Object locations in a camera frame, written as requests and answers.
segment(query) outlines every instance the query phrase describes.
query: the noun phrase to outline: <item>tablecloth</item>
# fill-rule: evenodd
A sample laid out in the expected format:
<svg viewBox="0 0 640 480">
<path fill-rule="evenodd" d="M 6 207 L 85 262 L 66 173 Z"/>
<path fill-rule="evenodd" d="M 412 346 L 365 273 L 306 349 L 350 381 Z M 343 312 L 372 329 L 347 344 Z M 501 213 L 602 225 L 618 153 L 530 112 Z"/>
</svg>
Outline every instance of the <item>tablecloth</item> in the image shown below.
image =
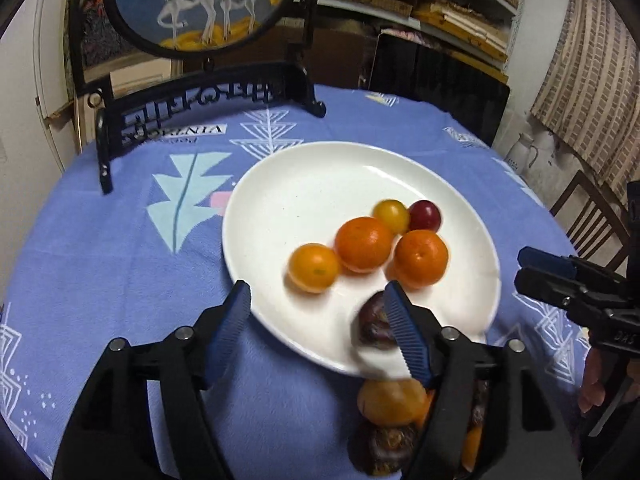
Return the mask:
<svg viewBox="0 0 640 480">
<path fill-rule="evenodd" d="M 535 194 L 495 152 L 432 105 L 372 92 L 316 91 L 327 106 L 323 119 L 293 104 L 242 100 L 174 117 L 168 126 L 176 130 L 113 162 L 108 196 L 100 191 L 92 146 L 58 182 L 17 260 L 0 324 L 0 411 L 48 476 L 70 412 L 107 342 L 115 336 L 133 345 L 160 340 L 220 304 L 231 286 L 221 227 L 234 186 L 258 160 L 318 140 L 362 142 L 408 156 L 466 197 L 500 259 L 502 296 L 488 342 L 522 339 L 567 424 L 575 423 L 588 342 L 562 311 L 518 295 L 513 286 L 521 247 L 572 252 Z M 197 197 L 178 206 L 173 220 L 157 214 L 157 204 L 170 201 L 169 180 Z M 362 478 L 346 451 L 360 421 L 361 382 L 306 361 L 250 319 L 232 370 L 204 399 L 238 480 L 352 480 Z M 158 387 L 149 388 L 162 467 L 177 475 Z"/>
</svg>

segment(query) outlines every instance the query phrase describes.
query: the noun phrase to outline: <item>white plate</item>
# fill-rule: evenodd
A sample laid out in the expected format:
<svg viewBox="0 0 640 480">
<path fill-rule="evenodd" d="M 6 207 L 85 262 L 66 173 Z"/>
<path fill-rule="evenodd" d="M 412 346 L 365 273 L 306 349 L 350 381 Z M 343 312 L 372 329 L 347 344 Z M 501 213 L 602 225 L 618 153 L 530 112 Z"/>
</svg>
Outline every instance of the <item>white plate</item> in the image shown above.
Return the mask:
<svg viewBox="0 0 640 480">
<path fill-rule="evenodd" d="M 327 368 L 365 377 L 409 375 L 399 350 L 363 348 L 352 323 L 386 279 L 382 270 L 340 276 L 319 295 L 284 283 L 289 255 L 300 245 L 333 245 L 347 220 L 370 214 L 380 200 L 409 206 L 426 198 L 442 212 L 438 234 L 449 267 L 436 285 L 410 294 L 442 326 L 482 341 L 500 298 L 500 268 L 478 214 L 447 182 L 416 162 L 364 144 L 314 142 L 265 158 L 236 185 L 226 206 L 222 245 L 233 280 L 252 290 L 252 313 L 284 344 Z"/>
</svg>

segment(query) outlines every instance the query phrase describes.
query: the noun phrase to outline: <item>human hand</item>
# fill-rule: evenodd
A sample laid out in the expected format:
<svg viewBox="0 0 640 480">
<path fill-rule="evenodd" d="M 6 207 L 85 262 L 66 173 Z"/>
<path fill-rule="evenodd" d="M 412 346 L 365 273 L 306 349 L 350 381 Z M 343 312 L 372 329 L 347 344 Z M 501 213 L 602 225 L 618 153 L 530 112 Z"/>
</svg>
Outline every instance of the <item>human hand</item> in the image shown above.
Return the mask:
<svg viewBox="0 0 640 480">
<path fill-rule="evenodd" d="M 640 397 L 640 360 L 629 361 L 626 373 L 635 382 L 629 388 L 623 402 L 631 402 Z M 584 362 L 584 376 L 578 398 L 581 412 L 587 413 L 593 406 L 601 406 L 604 402 L 605 391 L 602 382 L 600 382 L 601 377 L 602 354 L 597 348 L 591 348 Z"/>
</svg>

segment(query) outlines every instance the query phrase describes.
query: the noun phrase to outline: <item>white deer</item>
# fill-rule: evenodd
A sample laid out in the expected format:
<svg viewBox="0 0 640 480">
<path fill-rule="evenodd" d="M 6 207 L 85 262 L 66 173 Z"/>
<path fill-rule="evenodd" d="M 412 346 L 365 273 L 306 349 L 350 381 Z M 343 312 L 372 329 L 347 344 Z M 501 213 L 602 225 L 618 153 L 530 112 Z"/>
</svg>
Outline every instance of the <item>white deer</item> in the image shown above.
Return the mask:
<svg viewBox="0 0 640 480">
<path fill-rule="evenodd" d="M 249 11 L 251 15 L 251 21 L 249 22 L 249 34 L 254 31 L 254 23 L 255 23 L 255 0 L 240 0 L 239 2 L 235 2 L 233 0 L 220 0 L 220 7 L 222 8 L 222 12 L 225 15 L 225 32 L 223 37 L 228 38 L 228 35 L 231 34 L 231 23 L 229 20 L 229 11 L 235 9 L 242 9 L 243 7 Z"/>
<path fill-rule="evenodd" d="M 185 21 L 180 21 L 180 13 L 184 10 L 193 9 L 198 5 L 201 5 L 207 13 L 207 24 L 202 32 L 202 43 L 210 43 L 213 26 L 216 23 L 214 0 L 165 0 L 165 2 L 160 14 L 158 14 L 158 25 L 173 30 L 174 48 L 177 47 L 177 30 L 189 25 Z M 169 16 L 171 16 L 171 23 L 167 23 L 164 20 Z"/>
</svg>

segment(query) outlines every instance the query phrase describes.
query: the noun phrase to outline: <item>beige curtain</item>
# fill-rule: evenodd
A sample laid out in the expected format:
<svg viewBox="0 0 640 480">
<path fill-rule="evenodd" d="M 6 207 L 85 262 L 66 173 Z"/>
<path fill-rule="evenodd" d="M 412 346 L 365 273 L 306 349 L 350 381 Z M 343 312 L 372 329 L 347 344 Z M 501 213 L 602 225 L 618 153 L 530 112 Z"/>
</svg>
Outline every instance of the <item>beige curtain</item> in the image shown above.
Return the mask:
<svg viewBox="0 0 640 480">
<path fill-rule="evenodd" d="M 532 114 L 626 203 L 640 178 L 638 47 L 609 0 L 570 0 Z"/>
</svg>

